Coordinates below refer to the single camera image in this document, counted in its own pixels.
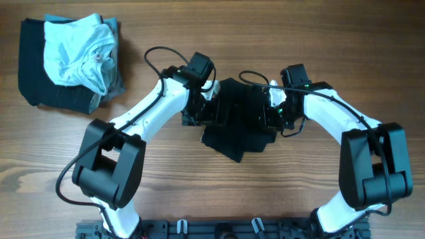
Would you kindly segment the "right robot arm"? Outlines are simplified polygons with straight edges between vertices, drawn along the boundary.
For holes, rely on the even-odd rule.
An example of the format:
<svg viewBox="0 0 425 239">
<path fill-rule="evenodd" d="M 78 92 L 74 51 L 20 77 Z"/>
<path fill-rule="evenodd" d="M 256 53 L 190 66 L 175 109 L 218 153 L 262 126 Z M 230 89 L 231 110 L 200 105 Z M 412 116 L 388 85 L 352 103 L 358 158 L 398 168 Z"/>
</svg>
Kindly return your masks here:
<svg viewBox="0 0 425 239">
<path fill-rule="evenodd" d="M 381 123 L 345 102 L 326 82 L 313 83 L 303 64 L 281 72 L 282 85 L 267 81 L 261 122 L 281 130 L 294 122 L 313 120 L 341 146 L 339 192 L 314 209 L 303 226 L 288 225 L 307 238 L 336 238 L 359 234 L 370 214 L 388 216 L 394 202 L 409 197 L 413 180 L 403 128 Z"/>
</svg>

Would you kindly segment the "black polo shirt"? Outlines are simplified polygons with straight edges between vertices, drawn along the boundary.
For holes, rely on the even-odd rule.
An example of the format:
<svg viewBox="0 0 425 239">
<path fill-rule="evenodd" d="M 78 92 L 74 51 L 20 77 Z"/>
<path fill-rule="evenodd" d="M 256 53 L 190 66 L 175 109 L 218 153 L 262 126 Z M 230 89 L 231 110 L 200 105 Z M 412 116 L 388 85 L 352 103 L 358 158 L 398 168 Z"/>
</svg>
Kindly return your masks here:
<svg viewBox="0 0 425 239">
<path fill-rule="evenodd" d="M 228 114 L 224 126 L 206 126 L 201 142 L 228 158 L 241 162 L 245 152 L 261 153 L 276 140 L 276 130 L 259 125 L 260 115 L 268 103 L 259 86 L 251 86 L 233 78 L 220 81 L 219 99 Z"/>
</svg>

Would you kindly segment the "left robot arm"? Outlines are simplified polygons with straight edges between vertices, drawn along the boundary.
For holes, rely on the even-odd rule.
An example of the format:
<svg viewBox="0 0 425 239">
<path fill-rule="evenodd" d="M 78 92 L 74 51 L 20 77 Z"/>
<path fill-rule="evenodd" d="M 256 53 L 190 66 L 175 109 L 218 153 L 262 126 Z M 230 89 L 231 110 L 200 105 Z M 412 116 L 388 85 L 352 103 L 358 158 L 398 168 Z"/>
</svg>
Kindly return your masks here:
<svg viewBox="0 0 425 239">
<path fill-rule="evenodd" d="M 156 87 L 127 113 L 88 125 L 72 182 L 100 209 L 102 220 L 78 224 L 77 238 L 148 237 L 133 203 L 145 148 L 177 113 L 182 114 L 183 125 L 199 126 L 209 120 L 212 113 L 207 106 L 219 86 L 208 78 L 215 73 L 212 60 L 196 52 L 186 64 L 162 70 Z"/>
</svg>

